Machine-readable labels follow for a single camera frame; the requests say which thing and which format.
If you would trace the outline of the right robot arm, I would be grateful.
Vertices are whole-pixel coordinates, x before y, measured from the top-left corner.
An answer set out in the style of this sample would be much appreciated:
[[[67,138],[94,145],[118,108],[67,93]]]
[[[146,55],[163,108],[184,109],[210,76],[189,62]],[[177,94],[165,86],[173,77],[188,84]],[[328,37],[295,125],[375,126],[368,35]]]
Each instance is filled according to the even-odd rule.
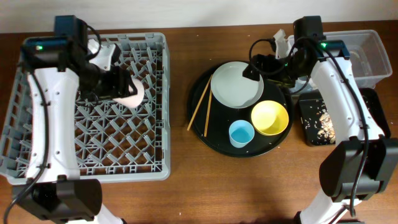
[[[272,55],[250,55],[245,78],[292,88],[299,77],[316,84],[336,132],[335,149],[319,170],[320,191],[297,212],[295,223],[337,223],[357,204],[385,191],[397,165],[397,139],[389,138],[371,116],[354,80],[342,40],[324,35],[320,16],[294,22],[294,42],[269,39]]]

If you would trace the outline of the pink cup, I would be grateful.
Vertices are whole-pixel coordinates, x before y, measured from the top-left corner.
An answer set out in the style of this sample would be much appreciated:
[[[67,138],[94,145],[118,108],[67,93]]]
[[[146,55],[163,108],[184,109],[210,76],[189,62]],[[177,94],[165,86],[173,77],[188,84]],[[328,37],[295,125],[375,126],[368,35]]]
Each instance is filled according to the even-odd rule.
[[[144,86],[138,79],[132,78],[131,81],[134,85],[134,87],[129,86],[129,92],[131,95],[124,98],[113,98],[113,100],[128,108],[137,108],[144,99]]]

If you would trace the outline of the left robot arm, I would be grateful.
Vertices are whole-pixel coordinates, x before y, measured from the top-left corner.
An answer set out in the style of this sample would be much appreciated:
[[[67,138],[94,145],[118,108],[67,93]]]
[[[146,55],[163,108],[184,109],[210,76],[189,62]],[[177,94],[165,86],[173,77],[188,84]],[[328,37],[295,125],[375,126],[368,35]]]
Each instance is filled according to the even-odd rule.
[[[32,97],[32,149],[26,183],[12,189],[13,205],[54,223],[121,223],[103,204],[97,179],[82,179],[75,154],[75,100],[140,105],[143,84],[116,66],[117,45],[89,40],[91,27],[57,16],[54,35],[21,45]]]

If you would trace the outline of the peanut shells and rice waste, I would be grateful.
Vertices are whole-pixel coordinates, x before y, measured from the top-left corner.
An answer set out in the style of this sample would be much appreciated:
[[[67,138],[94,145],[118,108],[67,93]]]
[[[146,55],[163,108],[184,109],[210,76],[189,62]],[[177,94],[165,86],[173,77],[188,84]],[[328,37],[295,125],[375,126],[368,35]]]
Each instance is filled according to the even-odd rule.
[[[318,108],[310,111],[302,118],[307,142],[311,146],[325,146],[335,144],[335,130],[327,109]]]

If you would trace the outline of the blue cup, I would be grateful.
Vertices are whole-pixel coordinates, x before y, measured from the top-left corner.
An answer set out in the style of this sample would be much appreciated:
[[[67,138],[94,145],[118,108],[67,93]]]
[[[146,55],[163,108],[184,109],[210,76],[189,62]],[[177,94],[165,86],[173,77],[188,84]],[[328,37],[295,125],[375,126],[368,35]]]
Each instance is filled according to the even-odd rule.
[[[229,126],[228,134],[231,145],[236,148],[242,148],[253,140],[255,130],[250,122],[237,120]]]

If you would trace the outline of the yellow bowl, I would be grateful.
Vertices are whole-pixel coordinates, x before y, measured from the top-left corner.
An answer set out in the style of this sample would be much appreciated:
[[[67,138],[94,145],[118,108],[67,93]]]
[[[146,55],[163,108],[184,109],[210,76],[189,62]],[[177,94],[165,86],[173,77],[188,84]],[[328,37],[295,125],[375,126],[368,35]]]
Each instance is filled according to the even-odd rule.
[[[276,101],[261,101],[251,111],[254,129],[264,136],[275,136],[284,132],[289,124],[287,109]]]

